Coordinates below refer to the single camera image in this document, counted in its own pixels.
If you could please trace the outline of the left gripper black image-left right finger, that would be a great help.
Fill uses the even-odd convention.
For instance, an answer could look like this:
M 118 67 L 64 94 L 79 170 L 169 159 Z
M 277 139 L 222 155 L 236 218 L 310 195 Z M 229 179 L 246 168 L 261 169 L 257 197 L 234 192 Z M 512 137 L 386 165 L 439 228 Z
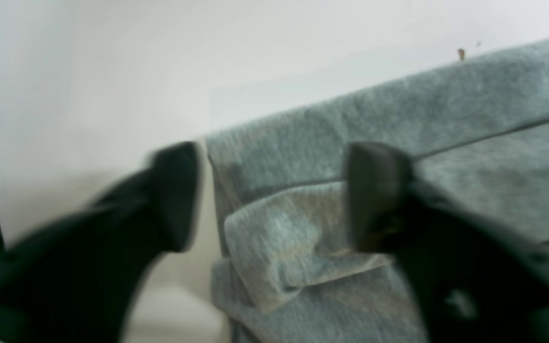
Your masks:
M 549 343 L 549 247 L 469 213 L 404 152 L 348 148 L 349 237 L 394 256 L 432 343 Z

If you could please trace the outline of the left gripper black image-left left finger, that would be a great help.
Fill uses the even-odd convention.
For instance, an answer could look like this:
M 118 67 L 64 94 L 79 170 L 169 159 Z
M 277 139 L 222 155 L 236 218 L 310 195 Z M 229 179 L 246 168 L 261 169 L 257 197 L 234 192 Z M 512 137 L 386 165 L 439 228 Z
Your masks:
M 0 342 L 117 343 L 153 261 L 193 243 L 201 172 L 197 143 L 170 146 L 0 252 Z

